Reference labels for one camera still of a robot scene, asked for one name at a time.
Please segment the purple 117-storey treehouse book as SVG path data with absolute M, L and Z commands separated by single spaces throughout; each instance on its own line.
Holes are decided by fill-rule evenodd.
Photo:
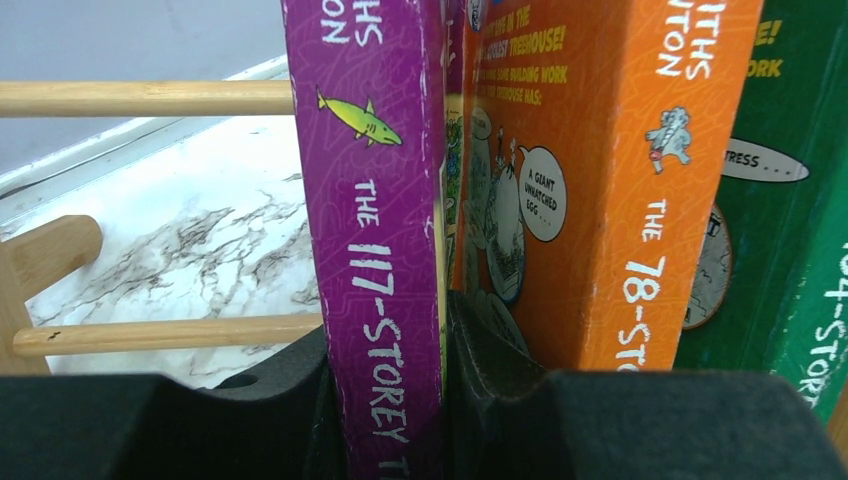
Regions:
M 348 475 L 440 479 L 445 7 L 282 9 Z

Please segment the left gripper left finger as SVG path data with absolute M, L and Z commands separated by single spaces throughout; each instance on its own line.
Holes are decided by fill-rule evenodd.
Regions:
M 1 381 L 5 479 L 341 479 L 325 336 L 315 329 L 212 389 L 162 375 Z

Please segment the green 104-storey treehouse book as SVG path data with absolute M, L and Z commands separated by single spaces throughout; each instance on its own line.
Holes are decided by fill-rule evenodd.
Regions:
M 675 365 L 786 379 L 828 420 L 847 377 L 847 5 L 768 1 Z

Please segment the wooden book rack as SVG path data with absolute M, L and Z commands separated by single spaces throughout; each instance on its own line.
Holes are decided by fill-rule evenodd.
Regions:
M 135 119 L 1 179 L 1 371 L 211 388 L 321 323 L 288 81 L 4 83 Z

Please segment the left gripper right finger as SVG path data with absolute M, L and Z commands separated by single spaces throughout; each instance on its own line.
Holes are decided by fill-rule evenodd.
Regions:
M 843 479 L 783 379 L 547 370 L 447 295 L 455 479 Z

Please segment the orange 78-storey treehouse book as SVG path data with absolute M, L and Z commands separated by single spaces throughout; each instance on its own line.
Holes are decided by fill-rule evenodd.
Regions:
M 545 367 L 669 369 L 758 1 L 453 1 L 454 285 Z

